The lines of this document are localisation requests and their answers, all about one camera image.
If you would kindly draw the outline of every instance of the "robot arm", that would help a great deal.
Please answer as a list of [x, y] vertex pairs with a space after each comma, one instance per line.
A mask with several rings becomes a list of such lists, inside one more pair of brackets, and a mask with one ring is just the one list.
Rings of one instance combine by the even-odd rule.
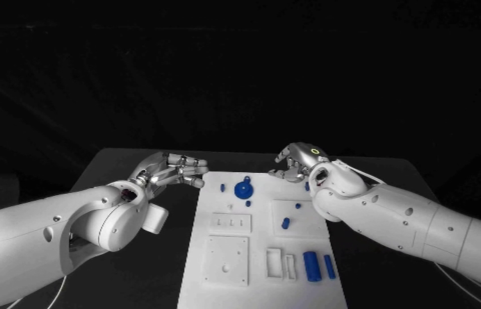
[[481, 281], [481, 221], [380, 181], [368, 185], [357, 170], [315, 146], [290, 144], [276, 161], [289, 170], [270, 175], [293, 183], [309, 177], [316, 212], [393, 250], [438, 262]]
[[168, 210], [149, 203], [168, 184], [202, 187], [205, 160], [156, 153], [127, 181], [0, 210], [0, 306], [118, 251], [139, 230], [159, 234]]

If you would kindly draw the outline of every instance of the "table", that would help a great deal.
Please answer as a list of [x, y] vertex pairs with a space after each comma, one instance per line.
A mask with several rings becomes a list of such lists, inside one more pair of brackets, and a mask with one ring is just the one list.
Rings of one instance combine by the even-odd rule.
[[[71, 191], [126, 179], [143, 158], [157, 151], [104, 149]], [[282, 165], [274, 163], [274, 153], [163, 151], [208, 160], [211, 171], [267, 172], [270, 169], [286, 168], [285, 162]], [[436, 201], [415, 166], [406, 160], [339, 158], [390, 185]], [[52, 309], [176, 308], [196, 201], [195, 188], [186, 185], [169, 186], [152, 201], [169, 210], [160, 234], [153, 235], [140, 230], [121, 251], [108, 252], [85, 262], [66, 277]], [[432, 262], [384, 248], [341, 222], [328, 222], [328, 227], [350, 308], [472, 308], [478, 305]], [[25, 297], [16, 309], [46, 309], [61, 282], [62, 279]]]

